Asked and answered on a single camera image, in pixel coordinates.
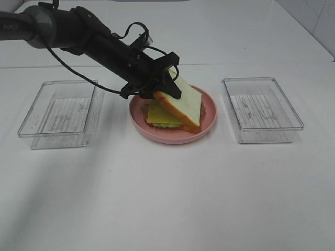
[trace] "white wall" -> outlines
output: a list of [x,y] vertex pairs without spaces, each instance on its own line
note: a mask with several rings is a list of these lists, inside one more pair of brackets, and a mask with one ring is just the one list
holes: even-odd
[[335,56],[335,0],[276,0]]
[[0,0],[0,10],[3,12],[13,12],[21,4],[23,4],[23,0]]

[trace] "robotic arm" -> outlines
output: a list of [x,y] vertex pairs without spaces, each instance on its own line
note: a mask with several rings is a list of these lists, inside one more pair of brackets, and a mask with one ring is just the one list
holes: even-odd
[[[152,93],[161,90],[174,98],[181,97],[181,91],[171,78],[168,69],[177,66],[179,57],[150,47],[149,31],[142,23],[144,33],[131,45],[124,44],[125,36],[112,33],[93,13],[78,6],[70,11],[58,9],[58,0],[52,4],[39,3],[30,6],[21,14],[0,12],[0,40],[26,40],[35,48],[60,48],[74,55],[86,54],[128,82],[120,92],[99,86],[120,94],[153,98]],[[164,53],[152,59],[143,51],[156,49]]]

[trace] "sandwich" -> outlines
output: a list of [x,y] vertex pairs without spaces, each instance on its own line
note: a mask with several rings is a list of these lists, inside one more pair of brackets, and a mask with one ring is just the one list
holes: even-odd
[[[169,72],[172,78],[176,76],[172,70]],[[155,100],[148,100],[142,108],[144,120],[152,127],[197,133],[200,131],[200,115],[204,113],[202,94],[180,76],[174,82],[182,91],[181,98],[173,98],[161,91],[154,92]]]

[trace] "plastic box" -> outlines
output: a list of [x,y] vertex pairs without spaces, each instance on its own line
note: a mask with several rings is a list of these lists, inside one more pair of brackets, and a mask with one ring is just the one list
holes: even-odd
[[222,83],[239,143],[293,142],[303,130],[304,124],[274,78],[225,78]]
[[86,146],[99,121],[104,91],[86,81],[44,82],[18,136],[31,149]]

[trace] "clear plastic container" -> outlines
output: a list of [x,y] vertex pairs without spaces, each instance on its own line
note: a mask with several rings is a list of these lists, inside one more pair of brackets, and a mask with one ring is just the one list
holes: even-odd
[[31,149],[86,146],[99,121],[104,91],[86,81],[44,82],[18,136]]
[[222,84],[239,143],[289,143],[303,130],[304,124],[274,78],[225,78]]

